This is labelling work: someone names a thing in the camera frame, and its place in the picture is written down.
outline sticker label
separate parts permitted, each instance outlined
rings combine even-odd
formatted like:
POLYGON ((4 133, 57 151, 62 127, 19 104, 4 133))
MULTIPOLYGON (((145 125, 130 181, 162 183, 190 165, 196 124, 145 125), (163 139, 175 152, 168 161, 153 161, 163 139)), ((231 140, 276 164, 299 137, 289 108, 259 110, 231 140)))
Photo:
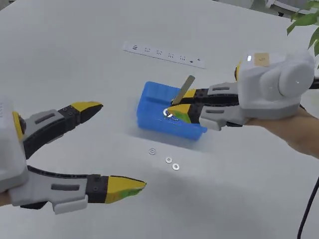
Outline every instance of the sticker label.
POLYGON ((269 53, 255 53, 254 58, 255 58, 255 61, 254 61, 255 66, 267 67, 270 64, 269 53))

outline yellow fingertip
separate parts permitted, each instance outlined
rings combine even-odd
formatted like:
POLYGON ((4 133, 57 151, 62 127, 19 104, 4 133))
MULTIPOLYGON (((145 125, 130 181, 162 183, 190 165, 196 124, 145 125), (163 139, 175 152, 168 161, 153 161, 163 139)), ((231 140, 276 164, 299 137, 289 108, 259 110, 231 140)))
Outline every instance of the yellow fingertip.
POLYGON ((196 89, 191 89, 189 91, 186 91, 185 95, 183 98, 193 98, 196 93, 196 89))
POLYGON ((95 102, 95 101, 75 102, 75 103, 71 104, 71 106, 73 108, 75 108, 76 110, 78 110, 79 112, 82 112, 90 107, 100 106, 100 105, 102 105, 100 102, 95 102))
POLYGON ((167 109, 167 111, 173 116, 175 116, 176 118, 186 123, 191 123, 188 116, 189 108, 190 108, 190 104, 182 104, 177 106, 171 106, 167 109))
POLYGON ((113 203, 123 198, 138 194, 146 186, 146 182, 122 177, 109 176, 105 203, 113 203))

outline black cable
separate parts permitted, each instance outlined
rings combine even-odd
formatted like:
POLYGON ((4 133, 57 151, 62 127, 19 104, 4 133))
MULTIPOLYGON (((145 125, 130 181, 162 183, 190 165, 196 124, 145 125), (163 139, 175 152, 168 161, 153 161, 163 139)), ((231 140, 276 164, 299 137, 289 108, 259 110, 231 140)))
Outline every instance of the black cable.
POLYGON ((318 188, 319 188, 319 177, 318 177, 317 182, 316 182, 316 184, 314 186, 313 192, 311 193, 310 198, 308 200, 307 207, 306 207, 303 219, 302 219, 302 221, 300 223, 300 226, 299 226, 297 239, 301 239, 301 234, 303 233, 303 229, 304 229, 304 226, 305 226, 305 223, 306 223, 306 220, 307 220, 311 205, 313 204, 315 195, 316 195, 316 193, 318 191, 318 188))

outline white motor housing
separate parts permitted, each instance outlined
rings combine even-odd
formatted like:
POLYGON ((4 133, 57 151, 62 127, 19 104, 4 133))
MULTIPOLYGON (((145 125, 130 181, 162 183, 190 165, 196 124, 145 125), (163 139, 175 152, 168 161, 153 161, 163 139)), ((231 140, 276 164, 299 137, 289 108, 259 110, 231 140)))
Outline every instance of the white motor housing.
POLYGON ((13 104, 0 99, 0 192, 23 184, 27 165, 13 118, 13 104))
POLYGON ((308 53, 247 54, 237 66, 239 105, 248 118, 281 119, 296 113, 313 83, 315 60, 308 53))

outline human arm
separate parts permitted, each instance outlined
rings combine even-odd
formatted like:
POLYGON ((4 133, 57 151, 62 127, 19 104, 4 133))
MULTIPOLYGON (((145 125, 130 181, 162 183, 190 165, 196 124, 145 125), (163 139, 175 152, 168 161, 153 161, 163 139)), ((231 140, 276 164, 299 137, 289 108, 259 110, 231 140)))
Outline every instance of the human arm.
POLYGON ((319 119, 302 108, 290 118, 251 119, 246 125, 261 126, 283 139, 294 150, 319 159, 319 119))

